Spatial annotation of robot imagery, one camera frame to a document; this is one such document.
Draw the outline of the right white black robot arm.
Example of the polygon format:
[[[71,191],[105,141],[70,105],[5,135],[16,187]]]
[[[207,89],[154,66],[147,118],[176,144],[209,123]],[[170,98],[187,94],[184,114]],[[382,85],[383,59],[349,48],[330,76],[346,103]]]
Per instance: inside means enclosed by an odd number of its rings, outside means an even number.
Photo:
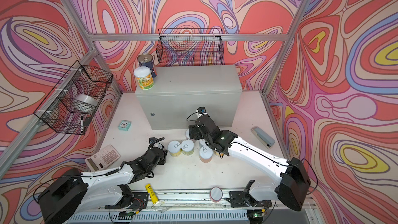
[[[251,189],[255,180],[248,183],[247,194],[261,202],[277,198],[287,208],[301,211],[311,185],[304,163],[297,158],[287,160],[271,155],[245,141],[230,130],[221,130],[209,115],[200,116],[188,127],[195,140],[203,139],[206,146],[221,158],[230,156],[255,167],[273,180],[271,186],[258,185]]]

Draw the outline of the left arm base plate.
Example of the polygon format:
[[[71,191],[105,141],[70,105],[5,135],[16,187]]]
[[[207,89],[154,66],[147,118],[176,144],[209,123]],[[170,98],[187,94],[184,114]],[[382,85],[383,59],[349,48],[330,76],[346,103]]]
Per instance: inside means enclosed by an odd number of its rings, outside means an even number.
[[[147,208],[148,200],[149,194],[147,192],[133,192],[130,195],[123,196],[116,205],[106,205],[105,209],[132,209],[135,211],[142,211]]]

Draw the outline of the dark blue tin can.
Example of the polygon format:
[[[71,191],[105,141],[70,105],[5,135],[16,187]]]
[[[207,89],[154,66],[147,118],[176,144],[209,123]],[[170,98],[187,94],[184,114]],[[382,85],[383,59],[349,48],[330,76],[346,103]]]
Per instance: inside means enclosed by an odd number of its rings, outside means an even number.
[[[148,67],[151,70],[151,75],[156,78],[157,73],[155,70],[154,57],[151,54],[142,54],[137,58],[139,67]]]

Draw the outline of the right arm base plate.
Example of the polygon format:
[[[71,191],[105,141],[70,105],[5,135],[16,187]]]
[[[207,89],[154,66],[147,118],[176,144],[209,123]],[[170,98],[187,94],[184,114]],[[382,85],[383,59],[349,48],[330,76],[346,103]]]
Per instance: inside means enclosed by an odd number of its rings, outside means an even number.
[[[230,191],[226,201],[231,204],[232,208],[261,207],[268,209],[272,206],[271,200],[257,201],[248,192],[243,191]]]

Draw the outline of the green yellow peach can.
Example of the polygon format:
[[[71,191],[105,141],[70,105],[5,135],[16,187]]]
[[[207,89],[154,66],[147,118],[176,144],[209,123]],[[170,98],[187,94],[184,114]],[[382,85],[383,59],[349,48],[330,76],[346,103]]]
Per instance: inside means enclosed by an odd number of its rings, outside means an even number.
[[[149,90],[154,86],[150,68],[146,66],[138,67],[134,70],[134,76],[142,90]]]

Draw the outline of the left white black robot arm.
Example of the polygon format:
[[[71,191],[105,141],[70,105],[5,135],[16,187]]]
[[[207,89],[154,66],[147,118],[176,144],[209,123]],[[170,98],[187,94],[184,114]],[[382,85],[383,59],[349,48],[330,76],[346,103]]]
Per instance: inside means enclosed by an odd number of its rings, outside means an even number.
[[[149,147],[142,156],[115,169],[68,170],[37,197],[44,222],[62,224],[75,213],[102,206],[128,207],[133,202],[129,184],[153,177],[154,169],[166,163],[167,153],[163,146]]]

